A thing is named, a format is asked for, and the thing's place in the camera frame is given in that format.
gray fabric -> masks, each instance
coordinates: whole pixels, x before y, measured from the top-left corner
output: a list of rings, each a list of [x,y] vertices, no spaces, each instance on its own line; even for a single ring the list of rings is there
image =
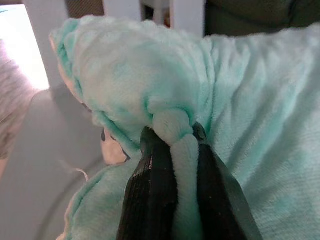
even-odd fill
[[[274,33],[320,22],[320,0],[208,0],[205,34]]]

folded blanket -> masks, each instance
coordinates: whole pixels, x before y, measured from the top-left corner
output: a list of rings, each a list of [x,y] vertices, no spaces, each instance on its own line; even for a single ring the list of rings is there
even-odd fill
[[[320,239],[320,25],[200,39],[88,16],[50,39],[72,93],[132,158],[76,194],[66,239],[115,239],[145,126],[171,149],[174,238],[202,239],[195,121],[239,181],[264,239]]]

white crib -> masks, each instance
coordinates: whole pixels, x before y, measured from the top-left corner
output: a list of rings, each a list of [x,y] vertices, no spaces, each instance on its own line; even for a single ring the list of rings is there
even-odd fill
[[[48,40],[52,29],[60,27],[68,18],[64,0],[23,0],[34,35],[39,46],[49,85],[56,88],[63,83],[58,72],[57,60]],[[141,21],[142,6],[154,9],[153,20],[164,22],[164,9],[170,8],[170,26],[197,36],[204,34],[205,0],[103,0],[106,15]]]

fleece blanket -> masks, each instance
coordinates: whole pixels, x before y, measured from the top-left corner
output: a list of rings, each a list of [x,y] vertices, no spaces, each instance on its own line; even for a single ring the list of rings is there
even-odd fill
[[[319,24],[197,38],[150,21],[87,16],[50,39],[73,95],[131,157],[74,196],[61,239],[115,239],[145,126],[170,146],[174,239],[202,239],[196,121],[239,181],[264,239],[320,239]]]

mint green blanket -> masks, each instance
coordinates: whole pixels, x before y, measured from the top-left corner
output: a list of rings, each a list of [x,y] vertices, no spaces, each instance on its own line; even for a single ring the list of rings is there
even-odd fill
[[[72,93],[132,158],[75,195],[62,239],[115,239],[145,126],[171,149],[174,238],[202,239],[195,121],[239,181],[265,240],[320,239],[320,25],[200,39],[88,16],[50,39]]]

